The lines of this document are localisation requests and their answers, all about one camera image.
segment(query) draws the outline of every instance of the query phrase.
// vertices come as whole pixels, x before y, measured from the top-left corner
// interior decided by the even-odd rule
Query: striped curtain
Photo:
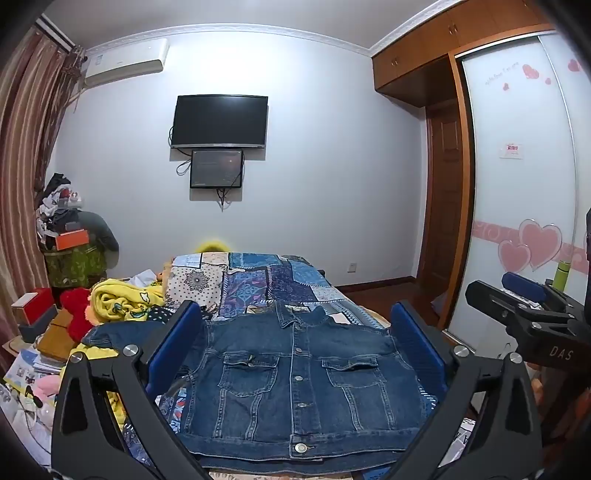
[[[18,334],[11,303],[33,288],[49,286],[35,231],[35,190],[43,189],[75,84],[63,80],[72,73],[64,71],[71,55],[33,27],[0,74],[0,344]],[[0,356],[0,370],[8,365]]]

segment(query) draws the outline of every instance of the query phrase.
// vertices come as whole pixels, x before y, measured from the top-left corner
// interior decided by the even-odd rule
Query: curtain rod
[[[70,53],[72,48],[74,48],[75,43],[72,42],[64,32],[57,28],[55,23],[49,20],[45,14],[41,14],[35,24],[66,52]]]

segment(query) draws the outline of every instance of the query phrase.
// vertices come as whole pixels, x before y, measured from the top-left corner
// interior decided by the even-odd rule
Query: crown molding
[[[355,53],[359,53],[369,57],[369,50],[354,43],[350,43],[338,38],[320,35],[318,33],[306,32],[303,30],[295,30],[293,28],[272,27],[270,25],[256,25],[256,24],[231,24],[231,23],[215,23],[215,24],[198,24],[198,25],[182,25],[180,27],[159,28],[157,30],[149,30],[127,37],[117,38],[96,47],[89,48],[86,52],[88,56],[103,53],[112,48],[127,45],[142,40],[150,40],[158,37],[169,37],[171,35],[182,35],[185,33],[203,33],[203,32],[255,32],[268,33],[272,35],[283,35],[286,37],[302,38],[304,40],[311,40],[320,43],[325,43],[333,47],[344,48]]]
[[[462,1],[463,0],[437,0],[424,10],[421,10],[419,13],[406,20],[406,22],[392,30],[388,35],[386,35],[379,42],[377,42],[373,47],[369,49],[369,56],[373,57],[374,55],[378,54],[383,49],[385,49],[392,42],[398,40],[405,33],[408,33],[413,28],[418,27],[422,23],[425,23],[427,20],[435,17],[444,10],[451,8]]]

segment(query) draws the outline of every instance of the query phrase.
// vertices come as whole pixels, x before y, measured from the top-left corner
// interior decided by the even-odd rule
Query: black monitor
[[[242,150],[193,150],[192,189],[239,189],[242,187]]]
[[[174,111],[173,148],[265,146],[268,97],[181,95]]]

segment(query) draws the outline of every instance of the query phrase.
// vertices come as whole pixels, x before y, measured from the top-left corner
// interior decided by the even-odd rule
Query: green cylinder
[[[569,277],[569,271],[570,263],[558,262],[558,267],[556,267],[556,273],[554,275],[554,281],[552,282],[552,286],[556,290],[564,291],[566,280]]]

